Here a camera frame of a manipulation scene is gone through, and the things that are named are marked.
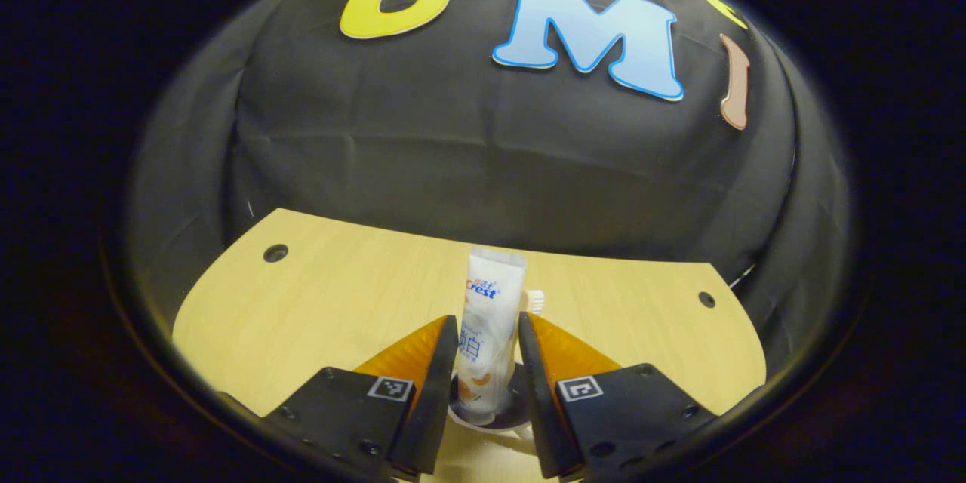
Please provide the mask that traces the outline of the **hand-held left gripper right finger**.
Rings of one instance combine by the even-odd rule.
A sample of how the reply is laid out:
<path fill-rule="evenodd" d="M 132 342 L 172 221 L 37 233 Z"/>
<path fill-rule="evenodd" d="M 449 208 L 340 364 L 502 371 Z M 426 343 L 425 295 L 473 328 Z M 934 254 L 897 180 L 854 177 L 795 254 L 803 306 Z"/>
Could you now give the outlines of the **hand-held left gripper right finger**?
<path fill-rule="evenodd" d="M 518 317 L 518 345 L 545 478 L 636 480 L 715 420 L 657 366 L 624 367 L 540 315 Z"/>

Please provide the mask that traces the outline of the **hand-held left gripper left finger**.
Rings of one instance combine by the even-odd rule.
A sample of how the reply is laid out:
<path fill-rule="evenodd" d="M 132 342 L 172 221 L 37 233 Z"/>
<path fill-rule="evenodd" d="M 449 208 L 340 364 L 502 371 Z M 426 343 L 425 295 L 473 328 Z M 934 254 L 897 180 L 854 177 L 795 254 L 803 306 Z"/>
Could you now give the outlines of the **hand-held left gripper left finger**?
<path fill-rule="evenodd" d="M 437 463 L 457 344 L 455 315 L 443 315 L 356 369 L 321 369 L 263 423 L 356 479 L 420 479 Z"/>

